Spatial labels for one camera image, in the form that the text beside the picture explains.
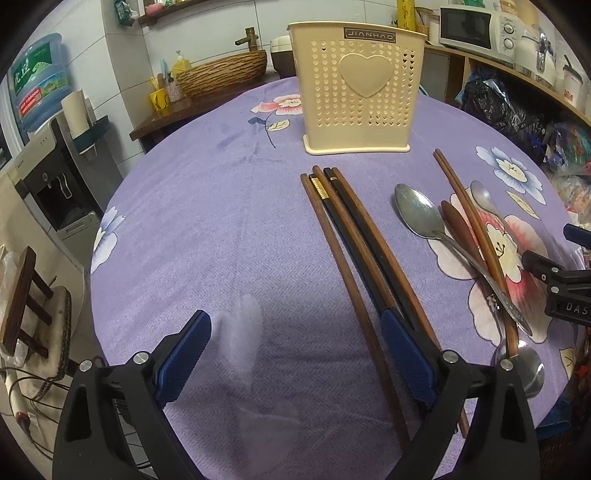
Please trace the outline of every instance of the faucet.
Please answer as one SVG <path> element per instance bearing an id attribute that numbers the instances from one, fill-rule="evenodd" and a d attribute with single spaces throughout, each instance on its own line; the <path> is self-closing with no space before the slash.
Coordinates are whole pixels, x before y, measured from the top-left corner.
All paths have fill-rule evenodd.
<path id="1" fill-rule="evenodd" d="M 241 38 L 240 40 L 236 40 L 234 43 L 236 45 L 242 45 L 243 43 L 248 42 L 248 50 L 249 51 L 258 50 L 258 46 L 256 45 L 256 41 L 258 40 L 258 35 L 255 34 L 255 27 L 246 28 L 245 31 L 246 31 L 246 37 Z"/>

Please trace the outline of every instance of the beige plastic basket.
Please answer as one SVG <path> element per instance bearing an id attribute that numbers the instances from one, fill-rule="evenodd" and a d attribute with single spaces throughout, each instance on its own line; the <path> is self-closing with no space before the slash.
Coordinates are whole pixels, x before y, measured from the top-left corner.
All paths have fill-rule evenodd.
<path id="1" fill-rule="evenodd" d="M 306 151 L 409 151 L 426 36 L 349 22 L 299 22 L 287 28 Z"/>

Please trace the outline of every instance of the wooden shelf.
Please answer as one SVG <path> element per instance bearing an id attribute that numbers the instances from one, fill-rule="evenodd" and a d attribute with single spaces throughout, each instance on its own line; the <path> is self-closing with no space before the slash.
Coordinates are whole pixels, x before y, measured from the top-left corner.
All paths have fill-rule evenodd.
<path id="1" fill-rule="evenodd" d="M 192 7 L 193 5 L 202 4 L 203 2 L 207 1 L 209 0 L 184 0 L 183 2 L 178 2 L 171 7 L 164 8 L 155 15 L 142 15 L 138 18 L 138 22 L 140 25 L 154 25 L 159 18 L 166 17 L 166 15 L 173 14 L 179 10 Z"/>
<path id="2" fill-rule="evenodd" d="M 514 70 L 506 65 L 503 65 L 501 63 L 498 63 L 494 60 L 489 60 L 486 59 L 484 57 L 479 57 L 478 55 L 474 55 L 472 53 L 468 53 L 468 52 L 464 52 L 461 50 L 455 50 L 453 48 L 447 48 L 447 47 L 439 47 L 439 46 L 435 46 L 435 45 L 429 45 L 427 43 L 425 43 L 425 51 L 430 51 L 433 53 L 444 53 L 450 56 L 456 56 L 456 57 L 464 57 L 466 59 L 471 59 L 473 61 L 476 61 L 478 63 L 482 63 L 484 65 L 488 65 L 491 66 L 493 68 L 496 68 L 497 70 L 501 70 L 505 73 L 508 73 L 509 75 L 518 78 L 519 80 L 522 80 L 525 83 L 529 83 L 531 86 L 537 88 L 540 92 L 545 93 L 547 96 L 549 96 L 550 98 L 552 98 L 552 100 L 554 100 L 555 102 L 559 103 L 563 108 L 566 108 L 567 110 L 569 110 L 573 115 L 575 115 L 576 117 L 578 117 L 581 121 L 583 121 L 587 126 L 591 127 L 591 120 L 588 119 L 581 110 L 575 108 L 574 106 L 572 106 L 570 103 L 568 103 L 563 97 L 561 97 L 560 95 L 558 95 L 555 91 L 550 90 L 548 87 L 545 87 L 544 85 L 542 85 L 539 82 L 536 82 L 534 79 L 529 78 L 526 75 L 523 75 L 522 73 L 518 72 L 517 70 Z M 465 85 L 466 81 L 467 81 L 467 77 L 471 74 L 472 70 L 468 67 L 464 68 L 464 78 L 463 78 L 463 82 L 462 82 L 462 86 Z"/>

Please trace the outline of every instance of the wooden cabinet shelf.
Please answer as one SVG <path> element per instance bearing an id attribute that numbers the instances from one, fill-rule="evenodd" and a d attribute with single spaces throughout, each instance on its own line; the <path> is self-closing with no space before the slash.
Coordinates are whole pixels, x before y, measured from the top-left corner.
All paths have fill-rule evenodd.
<path id="1" fill-rule="evenodd" d="M 207 1 L 209 0 L 184 0 L 183 2 L 177 2 L 171 7 L 162 9 L 155 15 L 142 15 L 138 18 L 138 22 L 140 25 L 154 25 L 159 18 L 166 17 L 167 15 L 178 12 L 179 10 L 192 7 L 193 5 L 202 4 L 203 2 Z"/>
<path id="2" fill-rule="evenodd" d="M 555 91 L 550 90 L 548 87 L 545 87 L 539 82 L 536 82 L 534 79 L 529 78 L 526 75 L 514 70 L 506 65 L 498 63 L 494 60 L 489 60 L 484 57 L 479 57 L 478 55 L 474 55 L 472 53 L 467 53 L 460 50 L 454 50 L 453 48 L 447 47 L 438 47 L 435 45 L 425 44 L 425 51 L 431 53 L 442 53 L 449 55 L 450 57 L 450 64 L 449 64 L 449 75 L 447 79 L 447 94 L 446 94 L 446 102 L 452 103 L 453 99 L 457 95 L 457 93 L 464 87 L 468 78 L 475 70 L 475 67 L 480 63 L 483 65 L 488 65 L 493 67 L 497 70 L 501 70 L 506 74 L 517 78 L 525 83 L 528 83 L 532 87 L 538 89 L 543 94 L 550 97 L 553 101 L 559 104 L 562 108 L 571 112 L 574 116 L 579 118 L 585 125 L 591 127 L 591 120 L 587 118 L 584 113 L 572 106 L 568 103 L 563 97 L 558 95 Z"/>

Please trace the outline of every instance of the heart emblem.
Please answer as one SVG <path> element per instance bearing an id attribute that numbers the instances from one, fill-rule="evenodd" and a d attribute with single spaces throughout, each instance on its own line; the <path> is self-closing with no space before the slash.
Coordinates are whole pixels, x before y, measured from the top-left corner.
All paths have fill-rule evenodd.
<path id="1" fill-rule="evenodd" d="M 340 74 L 349 87 L 364 98 L 369 98 L 386 86 L 393 67 L 386 57 L 364 57 L 358 53 L 345 55 L 339 64 Z"/>

